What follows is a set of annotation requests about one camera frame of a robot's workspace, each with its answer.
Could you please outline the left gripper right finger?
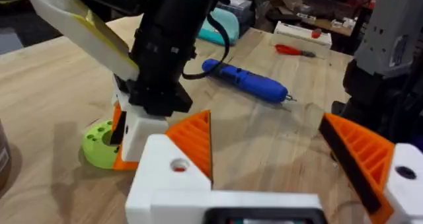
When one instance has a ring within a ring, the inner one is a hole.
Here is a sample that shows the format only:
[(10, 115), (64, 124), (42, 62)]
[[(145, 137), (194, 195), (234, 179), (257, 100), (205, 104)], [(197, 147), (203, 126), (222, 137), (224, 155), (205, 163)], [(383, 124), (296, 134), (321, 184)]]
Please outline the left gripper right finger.
[(325, 113), (319, 132), (371, 224), (422, 222), (422, 152), (346, 118)]

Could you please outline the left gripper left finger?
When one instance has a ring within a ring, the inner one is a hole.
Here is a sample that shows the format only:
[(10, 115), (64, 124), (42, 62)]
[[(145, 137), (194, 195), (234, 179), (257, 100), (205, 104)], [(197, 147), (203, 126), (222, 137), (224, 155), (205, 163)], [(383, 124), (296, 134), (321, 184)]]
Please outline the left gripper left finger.
[(201, 223), (212, 191), (211, 113), (147, 138), (125, 203), (128, 223)]

